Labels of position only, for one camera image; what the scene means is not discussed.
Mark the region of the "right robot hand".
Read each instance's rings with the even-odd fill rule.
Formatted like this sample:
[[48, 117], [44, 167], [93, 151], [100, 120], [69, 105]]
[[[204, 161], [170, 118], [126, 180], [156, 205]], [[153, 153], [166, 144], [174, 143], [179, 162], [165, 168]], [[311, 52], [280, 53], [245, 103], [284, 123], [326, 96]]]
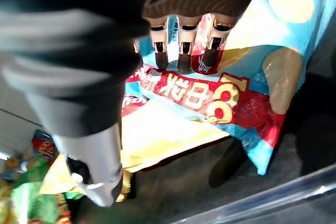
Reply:
[[2, 68], [52, 135], [80, 187], [98, 206], [121, 192], [121, 107], [145, 36], [164, 48], [163, 19], [189, 26], [206, 13], [232, 27], [251, 0], [1, 0]]

